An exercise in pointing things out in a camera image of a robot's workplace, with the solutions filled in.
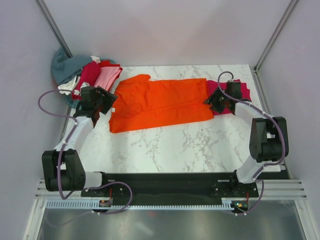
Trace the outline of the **orange t shirt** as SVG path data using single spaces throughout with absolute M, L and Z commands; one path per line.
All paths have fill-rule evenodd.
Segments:
M 139 74 L 121 81 L 109 120 L 111 133 L 208 121 L 214 114 L 205 78 L 151 80 Z

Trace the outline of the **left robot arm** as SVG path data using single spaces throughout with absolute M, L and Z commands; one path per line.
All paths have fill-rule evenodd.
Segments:
M 110 191 L 109 183 L 103 180 L 102 172 L 85 171 L 79 152 L 100 114 L 106 115 L 118 97 L 100 86 L 82 88 L 80 97 L 72 116 L 61 115 L 73 121 L 71 130 L 53 150 L 41 156 L 44 183 L 49 192 L 92 189 L 99 197 L 104 197 Z

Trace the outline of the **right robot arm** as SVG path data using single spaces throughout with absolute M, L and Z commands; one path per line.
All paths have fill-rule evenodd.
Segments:
M 242 196 L 264 168 L 283 163 L 289 154 L 287 120 L 269 115 L 250 100 L 250 90 L 240 80 L 217 83 L 207 81 L 209 97 L 203 102 L 214 114 L 233 114 L 250 125 L 249 157 L 234 171 L 229 191 Z

